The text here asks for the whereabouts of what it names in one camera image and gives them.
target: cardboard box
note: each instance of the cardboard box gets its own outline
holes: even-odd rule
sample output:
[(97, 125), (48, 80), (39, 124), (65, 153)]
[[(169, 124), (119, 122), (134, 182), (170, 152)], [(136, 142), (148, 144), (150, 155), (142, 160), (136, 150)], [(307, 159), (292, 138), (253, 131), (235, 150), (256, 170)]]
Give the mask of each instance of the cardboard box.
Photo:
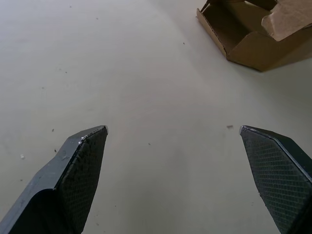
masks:
[(312, 0), (208, 0), (197, 17), (227, 60), (267, 71), (312, 57), (311, 12)]

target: cardboard flap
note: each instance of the cardboard flap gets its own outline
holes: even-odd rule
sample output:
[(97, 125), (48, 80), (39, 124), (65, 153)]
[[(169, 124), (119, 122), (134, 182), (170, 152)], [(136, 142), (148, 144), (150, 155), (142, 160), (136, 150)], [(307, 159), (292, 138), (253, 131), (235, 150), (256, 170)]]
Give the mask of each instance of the cardboard flap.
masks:
[(276, 41), (281, 41), (312, 24), (312, 0), (278, 0), (262, 26)]
[(248, 31), (256, 31), (263, 35), (268, 34), (261, 25), (262, 19), (270, 14), (268, 10), (248, 2), (227, 3), (224, 5)]
[[(220, 2), (220, 1), (225, 1), (225, 2), (245, 2), (245, 0), (207, 0), (206, 4), (203, 7), (203, 10), (208, 6), (210, 3), (215, 3), (215, 2)], [(263, 9), (266, 9), (268, 11), (272, 10), (277, 2), (276, 0), (247, 0), (247, 2), (252, 3), (253, 5), (259, 6)]]
[(225, 55), (249, 33), (223, 4), (210, 4), (201, 14), (199, 21)]
[(312, 28), (277, 43), (258, 32), (248, 34), (228, 55), (230, 61), (267, 71), (312, 56)]

